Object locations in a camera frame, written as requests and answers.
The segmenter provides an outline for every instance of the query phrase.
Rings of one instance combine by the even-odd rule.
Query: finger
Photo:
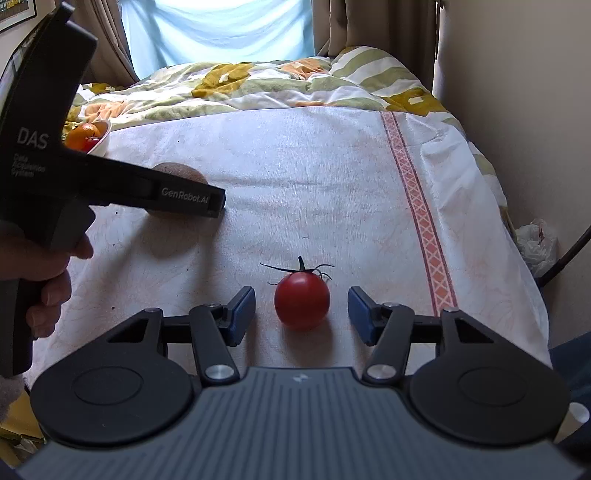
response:
[[[92,255],[94,255],[94,253],[95,251],[92,248],[92,244],[90,243],[90,240],[88,240],[86,234],[82,236],[74,250],[72,250],[72,255],[78,258],[82,258],[83,260],[92,258]]]
[[[48,307],[64,303],[70,300],[71,296],[72,284],[67,270],[48,281],[41,290],[41,301]]]
[[[44,305],[33,305],[27,310],[25,319],[33,332],[37,329],[44,329],[55,325],[60,319],[61,305],[46,307]]]
[[[46,337],[49,337],[51,334],[53,334],[53,332],[55,332],[55,331],[56,331],[56,326],[55,326],[55,324],[53,324],[53,325],[49,325],[46,327],[34,329],[33,335],[36,338],[46,338]]]
[[[48,280],[63,273],[69,261],[67,253],[50,252],[23,237],[0,238],[0,280]]]

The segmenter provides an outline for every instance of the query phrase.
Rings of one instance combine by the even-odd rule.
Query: handheld device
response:
[[[24,480],[579,480],[552,444],[569,406],[560,377],[461,310],[440,317],[348,297],[361,338],[352,368],[248,368],[255,295],[187,316],[138,312],[44,372],[31,405],[49,444]],[[165,357],[190,343],[198,376]],[[406,376],[410,346],[436,357]]]
[[[72,12],[61,3],[48,14],[14,51],[0,80],[0,233],[70,251],[95,219],[90,205],[217,217],[223,189],[63,145],[61,131],[97,42],[69,20]],[[43,113],[33,113],[40,105]],[[25,313],[40,301],[42,287],[22,279],[0,282],[3,377],[31,366]]]

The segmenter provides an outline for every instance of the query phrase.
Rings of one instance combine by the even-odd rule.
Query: tomato stem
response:
[[[267,264],[264,264],[262,262],[260,262],[260,263],[261,263],[261,265],[263,267],[268,267],[268,268],[272,268],[273,270],[279,270],[281,272],[288,272],[288,273],[298,273],[298,272],[313,273],[313,272],[317,271],[320,274],[320,278],[322,278],[323,275],[326,275],[328,278],[330,278],[332,280],[332,278],[331,278],[330,275],[328,275],[328,274],[326,274],[324,272],[321,272],[319,270],[319,268],[320,267],[332,267],[332,268],[334,268],[335,267],[334,265],[330,265],[328,263],[321,263],[316,268],[306,268],[306,266],[304,265],[304,259],[301,256],[299,256],[297,259],[300,262],[300,269],[299,270],[292,270],[290,268],[273,267],[273,265],[267,265]]]

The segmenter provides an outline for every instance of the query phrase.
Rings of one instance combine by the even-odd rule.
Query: bed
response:
[[[72,259],[73,297],[35,343],[32,383],[51,364],[146,307],[180,315],[253,286],[257,313],[232,355],[248,365],[353,366],[371,351],[348,320],[349,287],[419,314],[457,306],[550,364],[548,317],[512,240],[491,164],[395,58],[348,48],[335,59],[192,63],[120,89],[79,88],[64,133],[109,119],[106,156],[200,170],[226,189],[224,214],[161,220],[96,209],[91,261]],[[331,307],[307,333],[274,313],[279,272],[261,262],[330,263]],[[417,345],[408,372],[434,355]],[[191,350],[169,357],[194,372]]]

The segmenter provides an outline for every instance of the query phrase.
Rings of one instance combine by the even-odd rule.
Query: beige curtain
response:
[[[314,46],[334,57],[345,47],[387,51],[433,87],[436,0],[312,0]]]
[[[74,23],[99,39],[82,82],[126,87],[137,82],[139,78],[131,64],[117,0],[67,1],[76,9],[72,16]]]

